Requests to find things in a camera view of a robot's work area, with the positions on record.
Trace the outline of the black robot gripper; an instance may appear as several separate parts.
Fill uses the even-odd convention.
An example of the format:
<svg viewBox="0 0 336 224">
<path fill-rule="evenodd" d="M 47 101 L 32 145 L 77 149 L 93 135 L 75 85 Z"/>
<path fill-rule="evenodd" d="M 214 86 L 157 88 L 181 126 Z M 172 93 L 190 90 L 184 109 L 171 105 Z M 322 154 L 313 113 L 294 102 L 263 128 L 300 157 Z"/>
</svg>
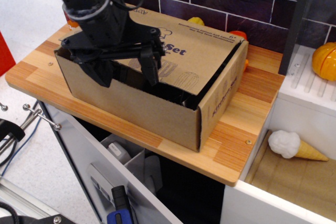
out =
<svg viewBox="0 0 336 224">
<path fill-rule="evenodd" d="M 97 84 L 109 88 L 113 65 L 107 60 L 137 58 L 151 86 L 159 83 L 165 55 L 160 30 L 134 22 L 124 0 L 63 0 L 63 9 L 81 32 L 64 39 L 80 68 Z"/>
</svg>

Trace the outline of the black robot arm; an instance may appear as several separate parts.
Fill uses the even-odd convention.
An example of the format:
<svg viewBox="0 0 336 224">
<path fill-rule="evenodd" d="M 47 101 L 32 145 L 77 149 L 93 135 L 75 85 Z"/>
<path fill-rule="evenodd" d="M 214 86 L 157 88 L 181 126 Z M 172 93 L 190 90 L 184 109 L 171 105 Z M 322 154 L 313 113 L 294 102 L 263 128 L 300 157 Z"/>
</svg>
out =
<svg viewBox="0 0 336 224">
<path fill-rule="evenodd" d="M 109 87 L 112 61 L 137 58 L 150 85 L 159 82 L 158 70 L 166 48 L 158 28 L 134 22 L 124 0 L 62 0 L 63 10 L 81 31 L 63 39 L 71 60 L 96 83 Z"/>
</svg>

